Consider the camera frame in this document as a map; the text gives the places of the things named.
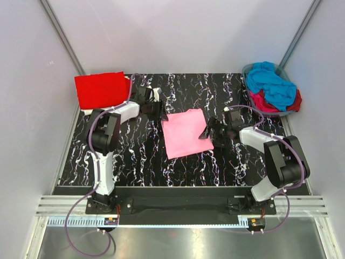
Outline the magenta t shirt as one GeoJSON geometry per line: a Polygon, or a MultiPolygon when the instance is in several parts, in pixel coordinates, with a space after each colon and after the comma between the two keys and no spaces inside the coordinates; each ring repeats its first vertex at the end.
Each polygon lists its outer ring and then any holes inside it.
{"type": "Polygon", "coordinates": [[[278,113],[278,112],[280,112],[275,106],[266,102],[263,91],[260,91],[256,94],[254,94],[253,92],[250,91],[250,96],[251,96],[256,108],[261,110],[262,112],[266,112],[266,113],[278,113]]]}

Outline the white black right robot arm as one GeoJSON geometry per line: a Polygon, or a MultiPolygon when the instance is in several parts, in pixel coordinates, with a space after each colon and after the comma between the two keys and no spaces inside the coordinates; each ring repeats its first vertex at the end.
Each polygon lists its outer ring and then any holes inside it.
{"type": "Polygon", "coordinates": [[[225,148],[230,142],[250,146],[265,156],[266,175],[245,195],[243,205],[252,207],[272,200],[288,189],[298,188],[310,176],[310,168],[296,136],[281,137],[267,133],[258,125],[242,121],[235,105],[224,108],[223,120],[211,117],[200,134],[200,139],[211,138],[216,147],[225,148]]]}

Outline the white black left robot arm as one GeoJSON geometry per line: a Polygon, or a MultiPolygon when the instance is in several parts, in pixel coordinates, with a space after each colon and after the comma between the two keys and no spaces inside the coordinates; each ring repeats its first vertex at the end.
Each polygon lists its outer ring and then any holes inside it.
{"type": "Polygon", "coordinates": [[[109,206],[115,198],[112,160],[119,142],[120,126],[140,114],[149,120],[168,121],[161,92],[159,87],[140,87],[122,104],[91,112],[85,138],[94,166],[94,185],[90,194],[94,202],[109,206]]]}

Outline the grey plastic laundry basket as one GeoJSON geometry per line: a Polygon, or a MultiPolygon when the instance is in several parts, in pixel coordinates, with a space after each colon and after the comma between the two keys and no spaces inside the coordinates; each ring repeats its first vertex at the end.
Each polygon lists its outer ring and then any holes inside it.
{"type": "Polygon", "coordinates": [[[266,117],[298,112],[302,97],[285,70],[271,62],[248,64],[242,78],[254,108],[266,117]]]}

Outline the pink t shirt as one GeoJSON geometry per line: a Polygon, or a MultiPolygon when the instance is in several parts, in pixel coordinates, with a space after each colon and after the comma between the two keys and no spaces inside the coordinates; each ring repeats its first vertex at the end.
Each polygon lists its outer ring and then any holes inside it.
{"type": "Polygon", "coordinates": [[[214,149],[209,137],[199,138],[205,128],[205,116],[200,108],[169,114],[168,120],[162,121],[168,159],[181,158],[214,149]]]}

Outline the folded white t shirt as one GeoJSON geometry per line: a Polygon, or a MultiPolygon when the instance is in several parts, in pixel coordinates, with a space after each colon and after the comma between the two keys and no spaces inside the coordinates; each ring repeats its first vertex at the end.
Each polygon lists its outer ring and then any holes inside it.
{"type": "Polygon", "coordinates": [[[81,111],[84,113],[84,115],[91,115],[93,112],[93,109],[87,109],[87,110],[81,110],[81,111]]]}

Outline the dark red t shirt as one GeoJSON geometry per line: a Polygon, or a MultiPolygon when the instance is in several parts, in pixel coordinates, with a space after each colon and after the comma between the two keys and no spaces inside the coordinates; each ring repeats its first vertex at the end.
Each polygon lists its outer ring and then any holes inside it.
{"type": "Polygon", "coordinates": [[[287,111],[298,112],[300,110],[301,103],[302,103],[302,97],[301,97],[300,91],[297,90],[295,101],[292,105],[287,106],[287,111]]]}

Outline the blue t shirt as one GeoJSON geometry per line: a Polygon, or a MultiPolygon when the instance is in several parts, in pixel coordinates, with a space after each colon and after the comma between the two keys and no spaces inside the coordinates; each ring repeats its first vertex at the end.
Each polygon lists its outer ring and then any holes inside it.
{"type": "Polygon", "coordinates": [[[282,112],[295,101],[297,86],[278,76],[271,62],[254,63],[246,82],[251,92],[263,91],[265,100],[282,112]]]}

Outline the folded red t shirt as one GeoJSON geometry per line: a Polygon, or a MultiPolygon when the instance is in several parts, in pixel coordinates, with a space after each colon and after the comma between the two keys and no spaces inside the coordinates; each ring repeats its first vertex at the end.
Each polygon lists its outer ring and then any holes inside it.
{"type": "Polygon", "coordinates": [[[77,76],[74,82],[82,110],[120,105],[129,95],[130,79],[122,71],[77,76]]]}

